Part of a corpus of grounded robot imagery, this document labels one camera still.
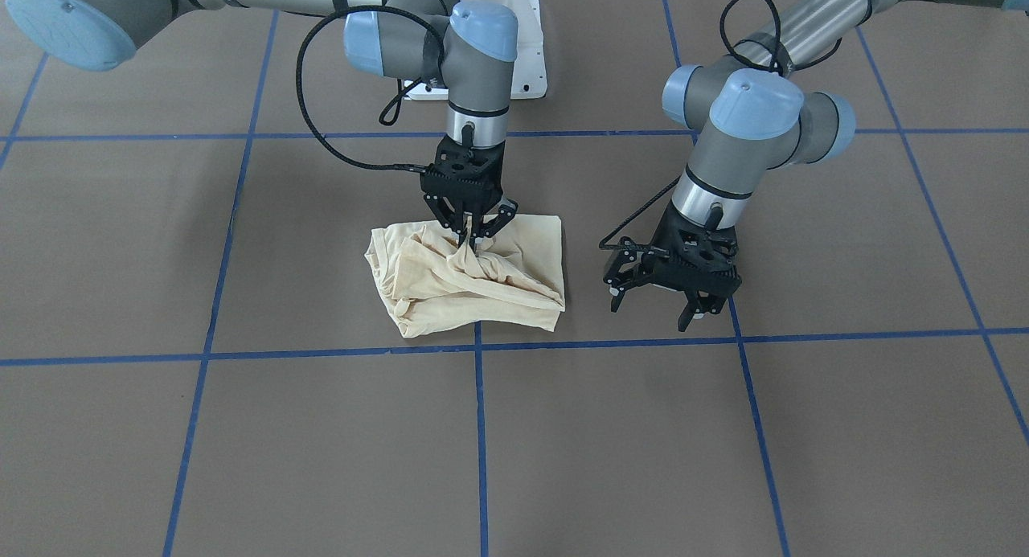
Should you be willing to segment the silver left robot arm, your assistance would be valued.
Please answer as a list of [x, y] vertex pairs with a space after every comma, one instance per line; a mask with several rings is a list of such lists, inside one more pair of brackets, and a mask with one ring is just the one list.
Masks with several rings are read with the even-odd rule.
[[803, 92], [791, 75], [837, 51], [846, 33], [902, 1], [1025, 11], [1027, 0], [800, 0], [738, 41], [718, 30], [725, 55], [708, 66], [683, 65], [666, 81], [662, 110], [697, 132], [683, 173], [662, 193], [670, 201], [653, 239], [639, 243], [613, 230], [604, 282], [617, 312], [632, 289], [654, 285], [685, 297], [678, 329], [723, 311], [741, 286], [736, 224], [765, 173], [816, 164], [852, 143], [856, 116], [833, 93]]

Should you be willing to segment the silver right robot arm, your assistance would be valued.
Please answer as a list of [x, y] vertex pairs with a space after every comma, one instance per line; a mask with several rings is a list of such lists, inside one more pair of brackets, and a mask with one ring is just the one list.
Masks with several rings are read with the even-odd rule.
[[[85, 72], [129, 62], [172, 23], [216, 9], [255, 9], [309, 27], [293, 59], [293, 93], [306, 132], [355, 169], [418, 176], [422, 201], [462, 244], [477, 245], [514, 220], [519, 205], [502, 187], [519, 18], [491, 0], [2, 0], [19, 32], [40, 51]], [[306, 98], [306, 56], [331, 27], [356, 71], [392, 80], [379, 115], [396, 123], [416, 88], [441, 89], [447, 126], [429, 162], [368, 162], [338, 149]]]

